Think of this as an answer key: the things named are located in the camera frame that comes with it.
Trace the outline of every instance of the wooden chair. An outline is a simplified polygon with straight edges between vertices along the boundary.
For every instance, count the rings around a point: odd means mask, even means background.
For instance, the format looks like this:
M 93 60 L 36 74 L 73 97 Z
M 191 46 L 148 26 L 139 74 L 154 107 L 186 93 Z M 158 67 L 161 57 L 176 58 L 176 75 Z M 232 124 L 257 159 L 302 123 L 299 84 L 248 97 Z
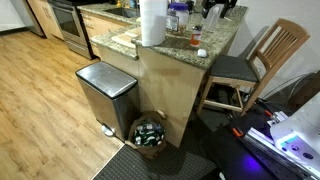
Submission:
M 244 115 L 274 74 L 309 37 L 308 32 L 298 24 L 278 19 L 258 43 L 249 60 L 225 55 L 218 56 L 209 70 L 210 76 L 202 93 L 197 114 L 201 113 L 203 105 L 206 104 L 238 111 L 241 112 L 241 116 Z M 266 71 L 262 77 L 254 65 L 257 58 Z M 208 100 L 208 92 L 214 84 L 234 88 L 239 106 Z M 241 86 L 253 88 L 245 105 L 239 92 Z

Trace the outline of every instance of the wooden cabinet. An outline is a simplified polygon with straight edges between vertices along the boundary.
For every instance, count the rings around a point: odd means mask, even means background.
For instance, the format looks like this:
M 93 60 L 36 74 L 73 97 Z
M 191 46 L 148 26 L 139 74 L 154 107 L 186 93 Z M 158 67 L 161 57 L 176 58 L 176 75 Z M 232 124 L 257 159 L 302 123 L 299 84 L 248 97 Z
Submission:
M 92 38 L 96 35 L 112 32 L 125 26 L 129 26 L 129 24 L 127 23 L 116 21 L 111 18 L 99 16 L 85 11 L 81 11 L 81 15 L 89 38 Z M 90 44 L 93 54 L 101 58 L 101 53 L 99 52 L 97 45 L 92 42 L 90 42 Z
M 109 48 L 100 48 L 101 60 L 138 80 L 140 111 L 162 110 L 167 140 L 179 147 L 205 70 L 137 48 L 137 61 Z
M 47 0 L 28 0 L 47 38 L 52 35 L 63 39 L 59 25 Z

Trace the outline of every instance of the kitchen island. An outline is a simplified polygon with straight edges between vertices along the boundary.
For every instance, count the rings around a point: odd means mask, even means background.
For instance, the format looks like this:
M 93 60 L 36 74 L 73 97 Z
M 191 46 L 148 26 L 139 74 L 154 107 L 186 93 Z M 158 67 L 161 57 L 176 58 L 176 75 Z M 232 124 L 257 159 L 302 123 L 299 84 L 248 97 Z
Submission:
M 191 47 L 189 40 L 192 27 L 201 23 L 199 13 L 190 16 L 183 36 L 167 34 L 158 46 L 143 47 L 141 37 L 137 37 L 132 40 L 136 49 L 129 51 L 128 47 L 111 40 L 114 35 L 139 26 L 132 20 L 132 25 L 125 29 L 95 36 L 90 41 L 99 45 L 103 61 L 138 79 L 141 111 L 160 109 L 165 112 L 168 116 L 167 140 L 179 147 L 202 78 L 215 58 L 227 52 L 246 12 L 247 8 L 242 6 L 230 10 L 225 19 L 219 19 L 213 33 L 203 31 L 198 48 Z M 208 56 L 198 57 L 199 48 L 205 49 Z

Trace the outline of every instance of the oven handle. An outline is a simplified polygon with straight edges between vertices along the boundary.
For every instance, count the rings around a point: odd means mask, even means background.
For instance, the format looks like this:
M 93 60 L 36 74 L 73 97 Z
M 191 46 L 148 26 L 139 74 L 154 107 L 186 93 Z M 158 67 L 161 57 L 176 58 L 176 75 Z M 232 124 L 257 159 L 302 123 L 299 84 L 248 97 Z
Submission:
M 64 12 L 68 12 L 68 13 L 72 13 L 72 11 L 74 11 L 73 8 L 67 8 L 67 7 L 61 8 L 61 7 L 55 6 L 54 4 L 51 4 L 51 7 L 59 9 L 59 10 L 64 11 Z

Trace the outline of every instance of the chair seat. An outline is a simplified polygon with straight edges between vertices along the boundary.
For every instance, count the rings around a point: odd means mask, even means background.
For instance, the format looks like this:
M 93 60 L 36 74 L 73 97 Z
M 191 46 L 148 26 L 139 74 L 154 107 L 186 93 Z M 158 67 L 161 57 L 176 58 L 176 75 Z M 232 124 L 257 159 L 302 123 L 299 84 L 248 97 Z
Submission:
M 258 82 L 246 59 L 220 55 L 211 66 L 211 76 Z

